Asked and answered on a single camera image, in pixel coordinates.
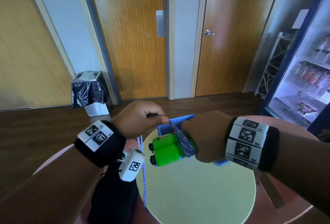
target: refrigerator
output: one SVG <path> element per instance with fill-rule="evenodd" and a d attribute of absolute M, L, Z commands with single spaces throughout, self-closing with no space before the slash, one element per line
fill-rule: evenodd
<path fill-rule="evenodd" d="M 295 123 L 329 142 L 330 0 L 314 1 L 278 69 L 261 114 Z"/>

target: door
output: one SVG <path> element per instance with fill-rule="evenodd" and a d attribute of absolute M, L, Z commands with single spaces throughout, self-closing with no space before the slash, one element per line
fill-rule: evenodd
<path fill-rule="evenodd" d="M 272 2 L 207 0 L 196 96 L 242 92 Z"/>
<path fill-rule="evenodd" d="M 34 0 L 0 0 L 0 111 L 71 104 L 71 77 Z"/>
<path fill-rule="evenodd" d="M 94 0 L 121 99 L 166 96 L 164 0 Z"/>

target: door handle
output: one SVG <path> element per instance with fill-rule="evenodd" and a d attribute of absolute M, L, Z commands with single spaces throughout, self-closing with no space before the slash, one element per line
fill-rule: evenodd
<path fill-rule="evenodd" d="M 205 35 L 215 35 L 215 33 L 211 33 L 209 29 L 205 30 L 204 32 Z"/>

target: hand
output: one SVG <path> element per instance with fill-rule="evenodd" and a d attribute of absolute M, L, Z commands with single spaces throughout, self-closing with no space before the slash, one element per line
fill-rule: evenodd
<path fill-rule="evenodd" d="M 159 116 L 147 118 L 147 114 Z M 118 115 L 110 120 L 126 139 L 134 139 L 146 130 L 158 125 L 168 124 L 170 119 L 165 116 L 161 106 L 151 101 L 137 100 L 124 108 Z"/>
<path fill-rule="evenodd" d="M 232 117 L 226 114 L 212 111 L 182 123 L 182 130 L 198 147 L 196 159 L 209 163 L 225 157 L 224 137 L 231 120 Z"/>

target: yellow tabletop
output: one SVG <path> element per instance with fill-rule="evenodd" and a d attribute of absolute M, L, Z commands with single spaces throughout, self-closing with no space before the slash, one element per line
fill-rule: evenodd
<path fill-rule="evenodd" d="M 154 167 L 148 144 L 157 137 L 154 130 L 143 142 L 146 155 L 146 206 L 163 224 L 244 223 L 255 200 L 252 170 L 233 162 L 222 167 L 184 158 Z M 136 177 L 143 196 L 143 176 Z"/>

